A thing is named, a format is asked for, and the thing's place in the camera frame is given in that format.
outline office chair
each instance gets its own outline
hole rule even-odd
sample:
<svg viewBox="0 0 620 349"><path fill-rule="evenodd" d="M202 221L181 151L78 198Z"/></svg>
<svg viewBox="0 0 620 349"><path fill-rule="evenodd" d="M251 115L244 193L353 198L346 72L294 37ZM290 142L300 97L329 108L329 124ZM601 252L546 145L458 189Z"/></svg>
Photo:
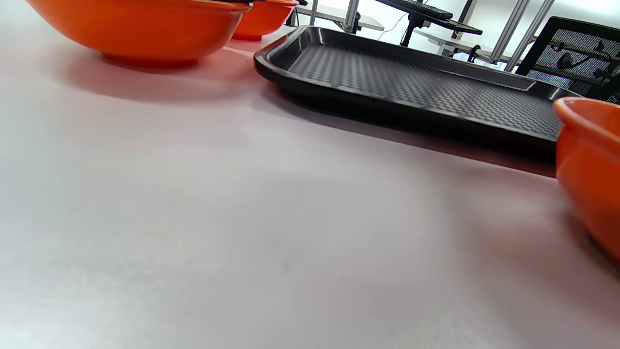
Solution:
<svg viewBox="0 0 620 349"><path fill-rule="evenodd" d="M620 30L551 17L516 73L620 104Z"/></svg>

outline bowl rim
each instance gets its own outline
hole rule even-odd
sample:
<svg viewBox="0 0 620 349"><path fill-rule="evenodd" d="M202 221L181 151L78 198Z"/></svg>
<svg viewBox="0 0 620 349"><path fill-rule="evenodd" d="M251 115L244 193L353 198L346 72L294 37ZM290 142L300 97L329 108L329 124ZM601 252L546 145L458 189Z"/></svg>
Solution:
<svg viewBox="0 0 620 349"><path fill-rule="evenodd" d="M620 106L610 102L584 97L564 97L556 100L553 104L557 115L566 127L576 131L582 137L595 142L605 149L613 149L614 152L620 153L620 137L596 125L594 122L586 119L573 110L573 105L581 103L598 104L609 109L620 109Z"/></svg>
<svg viewBox="0 0 620 349"><path fill-rule="evenodd" d="M226 1L218 1L218 0L157 0L156 2L160 2L162 4L168 4L172 6L196 6L206 10L216 10L216 11L248 11L252 8L251 2L226 2Z"/></svg>
<svg viewBox="0 0 620 349"><path fill-rule="evenodd" d="M283 5L283 6L291 6L291 7L295 7L299 5L299 2L297 0L265 0L265 2L277 4L277 5Z"/></svg>

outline white table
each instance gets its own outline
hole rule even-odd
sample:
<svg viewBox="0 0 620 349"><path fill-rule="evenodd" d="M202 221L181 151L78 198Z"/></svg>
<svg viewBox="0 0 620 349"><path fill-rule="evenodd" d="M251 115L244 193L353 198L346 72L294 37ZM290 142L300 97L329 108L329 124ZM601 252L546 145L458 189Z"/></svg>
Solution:
<svg viewBox="0 0 620 349"><path fill-rule="evenodd" d="M437 35L427 30L414 29L414 33L428 38L429 42L439 46L437 54L442 56L454 54L455 48L462 52L470 52L472 48L474 48L476 45L479 45L477 43L468 42L461 39L454 39L452 38L452 36L449 35ZM489 56L491 52L493 52L493 48L480 45L480 49L477 52L482 55ZM504 52L504 54L500 58L500 61L507 62L508 60L510 60L510 57L512 57L512 52Z"/></svg>
<svg viewBox="0 0 620 349"><path fill-rule="evenodd" d="M297 11L299 11L299 14L306 14L310 16L312 14L312 1L309 1L306 6L297 6ZM343 23L347 17L347 12L345 10L336 9L322 4L318 4L316 14L317 18L323 18L340 23ZM361 14L360 18L360 27L374 29L381 32L385 30L385 27L383 27L383 25L381 25L381 23L379 23L376 19L363 14Z"/></svg>
<svg viewBox="0 0 620 349"><path fill-rule="evenodd" d="M1 348L620 342L620 284L555 180L307 111L254 71L258 44L132 70L10 3Z"/></svg>

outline black tray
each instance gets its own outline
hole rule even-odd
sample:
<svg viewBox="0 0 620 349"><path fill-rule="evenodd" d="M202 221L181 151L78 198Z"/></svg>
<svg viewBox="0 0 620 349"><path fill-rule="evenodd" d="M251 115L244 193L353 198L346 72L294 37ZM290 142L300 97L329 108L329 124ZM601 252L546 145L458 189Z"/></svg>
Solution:
<svg viewBox="0 0 620 349"><path fill-rule="evenodd" d="M553 162L552 101L573 92L451 58L317 27L257 52L256 70L313 106L391 128Z"/></svg>

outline bowl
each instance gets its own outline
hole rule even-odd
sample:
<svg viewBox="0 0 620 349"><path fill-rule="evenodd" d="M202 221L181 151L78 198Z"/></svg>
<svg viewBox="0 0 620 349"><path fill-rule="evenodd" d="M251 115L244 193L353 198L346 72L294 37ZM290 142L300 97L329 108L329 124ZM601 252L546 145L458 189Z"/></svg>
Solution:
<svg viewBox="0 0 620 349"><path fill-rule="evenodd" d="M554 107L562 121L557 180L593 239L620 265L620 106L566 97Z"/></svg>
<svg viewBox="0 0 620 349"><path fill-rule="evenodd" d="M56 30L105 57L185 66L222 48L250 3L212 0L27 0Z"/></svg>
<svg viewBox="0 0 620 349"><path fill-rule="evenodd" d="M238 40L260 40L263 35L278 30L295 6L295 0L266 0L254 3L254 8L243 16L233 38Z"/></svg>

